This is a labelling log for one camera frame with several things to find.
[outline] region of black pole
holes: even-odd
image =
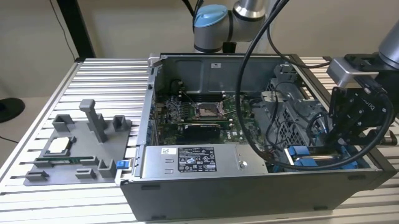
[[[78,0],[58,0],[79,57],[95,57]]]

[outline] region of power supply label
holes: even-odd
[[[179,148],[179,169],[186,172],[215,172],[217,157],[214,147]]]

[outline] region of motherboard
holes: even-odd
[[[263,147],[263,135],[246,96],[242,96],[242,110],[246,127]],[[159,96],[156,112],[160,145],[247,144],[235,113],[235,95],[181,92],[178,96]]]

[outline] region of white label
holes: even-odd
[[[213,63],[211,68],[213,69],[221,69],[222,68],[222,63]]]
[[[178,148],[162,148],[162,154],[166,155],[175,155],[178,151]]]

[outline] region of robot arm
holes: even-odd
[[[367,128],[381,126],[387,116],[382,95],[393,103],[395,115],[399,111],[399,21],[381,43],[378,53],[335,58],[327,73],[339,87],[333,90],[330,108],[335,126],[325,143],[330,145],[341,140],[353,145],[366,145],[375,138],[377,130],[363,137],[359,134]],[[397,143],[389,130],[382,144]]]
[[[215,53],[223,42],[249,42],[254,39],[266,19],[265,0],[239,0],[233,10],[225,5],[207,5],[195,15],[194,48]]]

